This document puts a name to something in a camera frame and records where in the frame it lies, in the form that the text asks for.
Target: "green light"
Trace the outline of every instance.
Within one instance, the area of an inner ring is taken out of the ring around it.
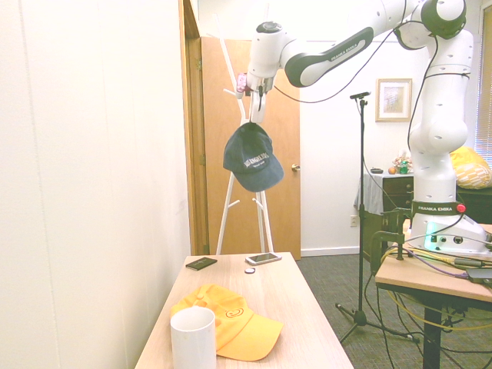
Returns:
[[[432,234],[436,231],[437,229],[437,226],[434,222],[432,221],[429,221],[427,223],[427,230],[425,231],[425,234]],[[434,245],[434,242],[431,242],[431,237],[432,236],[425,236],[425,241],[424,241],[424,247],[427,249],[427,250],[432,250],[432,251],[435,251],[436,250],[436,247]]]

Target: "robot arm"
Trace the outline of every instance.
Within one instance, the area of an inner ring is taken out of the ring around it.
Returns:
[[[370,0],[351,17],[351,36],[325,52],[306,52],[306,44],[288,34],[281,25],[265,22],[256,28],[246,78],[252,90],[250,121],[264,119],[266,94],[283,68],[295,87],[307,87],[323,75],[367,48],[374,37],[396,27],[416,7],[418,0]]]
[[[266,94],[274,87],[278,69],[285,70],[295,87],[312,85],[362,52],[374,37],[394,29],[403,48],[427,48],[430,56],[421,90],[422,119],[412,127],[409,145],[414,164],[412,232],[432,236],[411,244],[458,254],[488,254],[480,241],[488,241],[487,232],[459,214],[458,209],[463,207],[456,202],[456,175],[449,155],[467,138],[464,95],[471,70],[473,36],[462,31],[465,1],[368,0],[358,10],[351,21],[356,25],[352,35],[316,54],[306,52],[305,45],[277,23],[258,26],[246,77],[252,94],[250,121],[262,123]],[[410,14],[411,20],[402,23]],[[444,229],[456,237],[439,235]]]

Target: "picture frame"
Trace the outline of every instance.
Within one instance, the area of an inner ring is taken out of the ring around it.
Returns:
[[[410,121],[411,78],[382,78],[376,85],[376,121]]]

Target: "black wallet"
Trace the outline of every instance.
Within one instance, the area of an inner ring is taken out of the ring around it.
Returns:
[[[216,263],[216,259],[210,259],[210,258],[201,258],[198,260],[195,260],[191,262],[190,264],[186,264],[186,268],[193,269],[194,271],[199,271],[203,268],[206,268],[209,265],[212,265]]]

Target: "table leg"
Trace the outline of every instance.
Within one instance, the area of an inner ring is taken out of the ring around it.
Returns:
[[[440,310],[442,306],[433,306]],[[441,313],[439,311],[434,311],[425,308],[424,318],[426,321],[431,321],[433,323],[440,324]],[[424,369],[439,369],[440,367],[440,331],[441,328],[435,327],[432,324],[424,324]]]

